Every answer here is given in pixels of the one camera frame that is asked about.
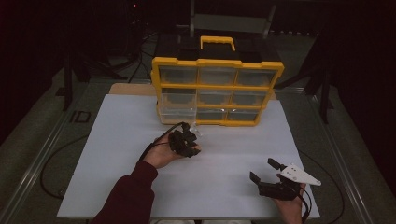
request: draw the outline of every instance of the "wire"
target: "wire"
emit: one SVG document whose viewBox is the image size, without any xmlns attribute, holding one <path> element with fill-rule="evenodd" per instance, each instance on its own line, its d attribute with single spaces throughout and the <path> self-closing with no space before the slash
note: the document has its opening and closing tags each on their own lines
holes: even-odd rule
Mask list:
<svg viewBox="0 0 396 224">
<path fill-rule="evenodd" d="M 143 65 L 143 67 L 144 67 L 144 69 L 146 70 L 146 77 L 148 78 L 148 79 L 151 79 L 150 78 L 150 75 L 149 75 L 149 70 L 148 70 L 148 68 L 146 67 L 146 65 L 145 64 L 143 64 L 143 55 L 142 55 L 142 46 L 143 46 L 143 44 L 146 42 L 146 41 L 148 41 L 152 36 L 154 36 L 154 35 L 157 35 L 158 33 L 157 32 L 154 32 L 154 33 L 152 33 L 152 34 L 150 34 L 150 35 L 147 35 L 146 37 L 144 37 L 143 39 L 142 39 L 142 42 L 139 44 L 139 58 L 138 58 L 138 60 L 139 60 L 139 64 L 137 65 L 137 67 L 136 67 L 136 69 L 134 70 L 134 72 L 132 73 L 132 75 L 128 78 L 128 83 L 131 83 L 131 81 L 132 81 L 132 79 L 134 78 L 134 76 L 136 75 L 136 73 L 137 73 L 137 71 L 139 70 L 139 68 L 140 68 L 140 66 L 141 65 Z"/>
<path fill-rule="evenodd" d="M 165 143 L 157 143 L 157 144 L 153 145 L 152 147 L 156 147 L 156 146 L 159 146 L 159 145 L 165 145 L 165 144 L 169 144 L 169 142 L 165 142 Z"/>
<path fill-rule="evenodd" d="M 337 182 L 336 182 L 335 179 L 332 177 L 332 175 L 331 175 L 326 169 L 324 169 L 323 166 L 321 166 L 317 161 L 315 161 L 312 157 L 308 156 L 306 153 L 304 153 L 304 152 L 301 151 L 300 149 L 297 148 L 297 150 L 298 150 L 299 152 L 301 152 L 303 155 L 305 155 L 305 156 L 306 156 L 308 159 L 310 159 L 312 162 L 316 163 L 317 166 L 320 167 L 320 169 L 322 169 L 322 170 L 329 176 L 329 178 L 332 180 L 332 182 L 334 183 L 334 185 L 337 187 L 337 190 L 338 190 L 338 192 L 339 192 L 339 194 L 340 194 L 340 197 L 341 197 L 342 209 L 341 209 L 341 212 L 340 212 L 340 214 L 338 215 L 338 217 L 336 217 L 333 221 L 329 222 L 328 224 L 332 224 L 332 223 L 336 222 L 336 221 L 337 221 L 338 219 L 340 219 L 340 217 L 344 214 L 344 210 L 345 210 L 345 206 L 346 206 L 346 205 L 345 205 L 345 200 L 344 200 L 344 195 L 343 195 L 343 193 L 342 193 L 342 191 L 341 191 L 341 188 L 338 186 Z"/>
<path fill-rule="evenodd" d="M 170 129 L 168 129 L 166 132 L 164 132 L 160 137 L 156 138 L 154 140 L 154 142 L 152 142 L 150 145 L 148 145 L 148 147 L 146 147 L 146 149 L 143 151 L 142 155 L 140 156 L 139 160 L 142 161 L 143 159 L 145 159 L 146 155 L 148 154 L 148 152 L 156 146 L 156 144 L 158 143 L 158 141 L 160 141 L 164 136 L 166 136 L 167 134 L 169 134 L 170 132 L 172 132 L 176 127 L 182 125 L 184 122 L 179 122 L 177 124 L 175 124 L 174 126 L 172 126 Z"/>
<path fill-rule="evenodd" d="M 306 192 L 305 189 L 303 189 L 303 188 L 301 188 L 301 189 L 305 192 L 306 196 L 308 196 L 308 199 L 309 199 L 309 213 L 311 213 L 311 210 L 312 210 L 312 200 L 311 200 L 311 196 L 309 196 L 308 192 Z"/>
<path fill-rule="evenodd" d="M 142 53 L 144 53 L 144 54 L 146 54 L 146 55 L 150 56 L 151 58 L 153 58 L 153 57 L 154 57 L 154 55 L 152 55 L 152 54 L 150 54 L 150 53 L 147 53 L 147 52 L 145 52 L 145 51 L 143 51 L 143 50 L 142 50 Z"/>
<path fill-rule="evenodd" d="M 46 186 L 44 185 L 44 178 L 43 178 L 43 176 L 44 176 L 44 172 L 45 172 L 45 170 L 46 170 L 46 167 L 47 167 L 48 163 L 50 162 L 50 160 L 51 160 L 58 152 L 62 151 L 62 150 L 65 149 L 66 147 L 69 147 L 69 146 L 75 144 L 76 142 L 78 142 L 78 141 L 80 141 L 80 140 L 82 140 L 82 139 L 84 139 L 84 138 L 87 138 L 87 137 L 88 137 L 88 134 L 86 134 L 86 135 L 84 135 L 84 136 L 82 136 L 82 137 L 80 137 L 80 138 L 78 138 L 78 139 L 75 139 L 75 140 L 73 140 L 73 141 L 71 141 L 71 142 L 69 142 L 69 143 L 67 143 L 67 144 L 65 144 L 65 145 L 63 145 L 62 147 L 59 147 L 56 151 L 54 151 L 54 152 L 49 156 L 49 158 L 47 159 L 46 163 L 44 163 L 43 169 L 42 169 L 41 172 L 40 172 L 40 186 L 41 186 L 41 188 L 44 190 L 44 192 L 46 192 L 49 196 L 51 196 L 51 197 L 53 197 L 53 198 L 56 198 L 56 199 L 63 199 L 63 198 L 64 198 L 64 196 L 62 196 L 62 195 L 54 194 L 54 193 L 50 192 L 50 191 L 46 188 Z"/>
<path fill-rule="evenodd" d="M 299 193 L 297 193 L 297 197 L 300 198 L 300 200 L 303 202 L 303 204 L 305 206 L 305 212 L 304 212 L 304 215 L 302 217 L 302 222 L 305 223 L 306 219 L 309 217 L 310 209 L 309 209 L 308 204 L 306 203 L 305 199 L 303 198 L 303 196 L 301 196 Z"/>
<path fill-rule="evenodd" d="M 116 10 L 120 14 L 125 16 L 125 18 L 124 18 L 125 22 L 127 24 L 129 24 L 130 28 L 132 29 L 132 32 L 136 32 L 138 35 L 144 33 L 142 31 L 142 29 L 141 29 L 141 25 L 138 25 L 139 27 L 132 27 L 131 24 L 133 23 L 134 20 L 136 20 L 136 18 L 134 17 L 134 12 L 133 12 L 133 8 L 134 7 L 132 5 L 130 5 L 128 1 L 120 2 L 120 4 L 116 5 L 116 7 L 117 7 Z M 90 9 L 91 9 L 92 14 L 94 16 L 94 19 L 96 21 L 95 25 L 97 26 L 99 31 L 102 31 L 101 29 L 99 29 L 99 26 L 98 26 L 98 24 L 99 24 L 99 21 L 98 21 L 99 15 L 95 11 L 95 8 L 92 6 L 92 4 L 90 4 Z M 104 72 L 106 75 L 109 75 L 109 76 L 111 76 L 111 77 L 113 77 L 115 79 L 127 79 L 127 77 L 121 77 L 115 72 L 119 72 L 119 71 L 121 71 L 123 69 L 126 69 L 129 66 L 131 66 L 134 62 L 136 62 L 138 60 L 138 58 L 134 57 L 134 56 L 137 55 L 139 50 L 141 50 L 141 47 L 142 47 L 143 43 L 145 41 L 148 41 L 152 36 L 154 36 L 156 34 L 158 34 L 158 33 L 152 33 L 152 34 L 148 35 L 147 37 L 143 38 L 143 41 L 137 42 L 134 45 L 134 47 L 136 47 L 136 48 L 134 50 L 132 50 L 132 52 L 130 54 L 131 56 L 128 57 L 128 61 L 125 62 L 125 63 L 120 63 L 120 64 L 116 64 L 116 65 L 109 65 L 109 64 L 103 64 L 103 63 L 100 63 L 100 62 L 96 62 L 95 60 L 92 60 L 92 59 L 90 59 L 88 57 L 84 58 L 85 62 L 86 62 L 86 64 L 89 67 L 94 68 L 94 69 L 98 69 L 99 71 Z M 123 50 L 122 50 L 122 55 L 125 55 L 125 54 L 128 53 L 129 47 L 130 47 L 130 45 L 132 45 L 130 39 L 131 39 L 131 32 L 127 32 L 126 33 L 126 40 L 125 40 L 125 44 L 124 44 L 125 46 L 123 47 Z"/>
</svg>

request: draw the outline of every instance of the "person's arm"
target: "person's arm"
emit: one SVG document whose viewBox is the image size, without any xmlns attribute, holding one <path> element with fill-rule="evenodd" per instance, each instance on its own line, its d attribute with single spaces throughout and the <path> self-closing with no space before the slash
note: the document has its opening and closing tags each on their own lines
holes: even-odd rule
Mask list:
<svg viewBox="0 0 396 224">
<path fill-rule="evenodd" d="M 134 223 L 148 224 L 154 192 L 151 184 L 157 177 L 157 169 L 182 156 L 172 151 L 167 143 L 168 135 L 154 146 L 131 175 L 123 176 L 111 190 L 106 203 L 91 224 Z"/>
<path fill-rule="evenodd" d="M 117 181 L 91 224 L 148 224 L 154 201 L 151 184 L 157 174 L 151 164 L 139 161 L 131 175 L 123 176 Z"/>
</svg>

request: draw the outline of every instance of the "yellow handle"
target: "yellow handle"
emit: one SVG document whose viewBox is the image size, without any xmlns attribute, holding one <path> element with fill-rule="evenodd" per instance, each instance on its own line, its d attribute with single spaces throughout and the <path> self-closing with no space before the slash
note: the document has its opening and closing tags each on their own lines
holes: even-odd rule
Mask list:
<svg viewBox="0 0 396 224">
<path fill-rule="evenodd" d="M 233 51 L 235 51 L 235 45 L 233 39 L 228 36 L 201 36 L 201 49 L 204 48 L 204 43 L 217 43 L 217 44 L 230 44 Z"/>
</svg>

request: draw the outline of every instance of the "floor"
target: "floor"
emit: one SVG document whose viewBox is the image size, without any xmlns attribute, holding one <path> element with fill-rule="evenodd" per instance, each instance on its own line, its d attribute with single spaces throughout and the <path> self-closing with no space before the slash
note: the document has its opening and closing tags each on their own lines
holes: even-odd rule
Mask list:
<svg viewBox="0 0 396 224">
<path fill-rule="evenodd" d="M 139 67 L 133 83 L 148 82 L 155 37 L 150 40 L 144 46 L 143 65 L 134 63 L 120 71 L 120 75 L 130 77 Z M 268 37 L 286 67 L 278 82 L 299 71 L 314 40 L 300 35 Z M 317 97 L 302 92 L 306 81 L 276 91 L 305 170 L 322 182 L 321 187 L 312 188 L 321 218 L 306 223 L 396 223 L 395 198 L 339 100 L 337 89 L 331 88 L 332 109 L 328 110 L 326 125 L 318 115 Z M 57 218 L 56 214 L 103 97 L 115 82 L 120 81 L 100 74 L 89 83 L 74 81 L 73 104 L 63 112 L 64 98 L 55 96 L 63 86 L 63 71 L 54 76 L 52 87 L 0 146 L 0 223 L 89 222 Z M 74 112 L 80 113 L 81 120 L 73 117 Z M 84 122 L 89 113 L 89 120 Z M 278 218 L 254 222 L 281 223 Z"/>
</svg>

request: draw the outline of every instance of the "human hand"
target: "human hand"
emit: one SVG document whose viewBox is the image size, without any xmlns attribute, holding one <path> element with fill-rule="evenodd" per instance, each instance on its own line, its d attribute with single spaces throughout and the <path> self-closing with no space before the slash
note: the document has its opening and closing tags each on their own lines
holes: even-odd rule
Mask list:
<svg viewBox="0 0 396 224">
<path fill-rule="evenodd" d="M 177 159 L 184 158 L 183 156 L 177 154 L 172 151 L 169 147 L 168 136 L 165 135 L 162 139 L 160 139 L 151 150 L 148 151 L 148 154 L 145 156 L 143 161 L 148 162 L 156 169 L 163 168 L 171 161 L 175 161 Z M 197 145 L 194 148 L 201 150 L 201 148 Z"/>
<path fill-rule="evenodd" d="M 300 184 L 301 190 L 300 195 L 303 196 L 306 184 Z M 296 197 L 292 201 L 282 201 L 279 199 L 273 199 L 277 209 L 279 210 L 283 221 L 286 224 L 302 224 L 302 209 L 303 202 L 299 197 Z"/>
</svg>

